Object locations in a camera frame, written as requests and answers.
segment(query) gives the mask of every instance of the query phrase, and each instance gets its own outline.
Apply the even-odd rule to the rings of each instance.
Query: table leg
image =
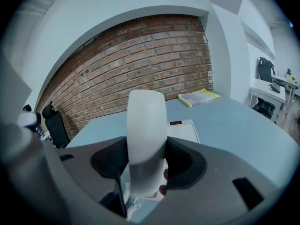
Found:
[[[292,88],[292,86],[291,86],[291,90],[290,90],[289,99],[287,100],[287,103],[286,103],[286,105],[289,105],[289,103],[290,103],[290,99],[291,99],[292,91],[293,91],[293,88]]]
[[[292,90],[292,101],[294,100],[295,91],[296,91],[296,87],[294,87],[293,90]]]
[[[274,104],[274,105],[275,105],[275,109],[274,109],[274,112],[273,112],[272,117],[271,117],[272,122],[275,122],[275,120],[277,118],[277,115],[279,114],[281,102],[277,101],[276,104]]]

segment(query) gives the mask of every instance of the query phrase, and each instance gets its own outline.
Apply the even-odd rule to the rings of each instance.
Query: white wall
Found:
[[[289,68],[296,81],[300,82],[300,44],[296,34],[287,26],[273,29],[272,34],[275,41],[276,74],[285,76]]]
[[[218,5],[213,5],[227,40],[231,63],[231,95],[241,102],[248,101],[250,62],[246,35],[239,17]]]
[[[211,5],[210,12],[201,18],[210,46],[214,89],[230,97],[231,63],[225,32],[221,21]]]
[[[34,107],[63,61],[81,44],[118,23],[146,15],[203,16],[209,0],[55,0],[28,44],[23,79]]]
[[[240,20],[249,26],[275,54],[274,40],[266,20],[251,0],[243,0],[238,14]]]

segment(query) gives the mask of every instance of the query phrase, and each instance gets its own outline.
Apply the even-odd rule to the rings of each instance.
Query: white desk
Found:
[[[275,106],[271,121],[275,122],[275,119],[279,113],[279,109],[282,103],[285,103],[285,88],[280,87],[280,93],[275,92],[271,87],[271,83],[260,79],[255,79],[255,83],[250,87],[250,102],[252,104],[253,96],[261,98]]]
[[[294,99],[294,95],[295,95],[295,90],[296,90],[296,84],[290,80],[287,80],[285,77],[281,77],[278,75],[272,75],[272,78],[275,80],[279,80],[284,82],[287,86],[291,86],[291,91],[290,91],[290,96],[289,99],[287,100],[287,105],[289,105],[290,101],[291,101],[291,96],[292,96],[292,100]]]

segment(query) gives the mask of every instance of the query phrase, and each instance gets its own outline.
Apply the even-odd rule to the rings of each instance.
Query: notebook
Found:
[[[212,101],[216,98],[221,97],[220,95],[207,91],[205,88],[192,92],[192,93],[186,93],[186,94],[179,94],[178,98],[183,101],[186,105],[189,107],[206,103],[209,101]]]

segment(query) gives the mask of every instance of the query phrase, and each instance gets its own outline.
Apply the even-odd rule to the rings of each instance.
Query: black office chair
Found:
[[[261,80],[264,80],[269,83],[273,83],[272,74],[271,74],[271,65],[269,64],[268,60],[260,57],[259,64],[258,64],[258,71]],[[258,104],[255,105],[253,109],[270,119],[272,117],[272,113],[275,107],[273,104],[268,103],[267,101],[264,101],[261,98],[258,98]]]
[[[43,118],[45,118],[46,127],[53,139],[53,143],[57,148],[65,148],[70,139],[67,135],[61,114],[52,106],[52,102],[48,104],[42,111]]]

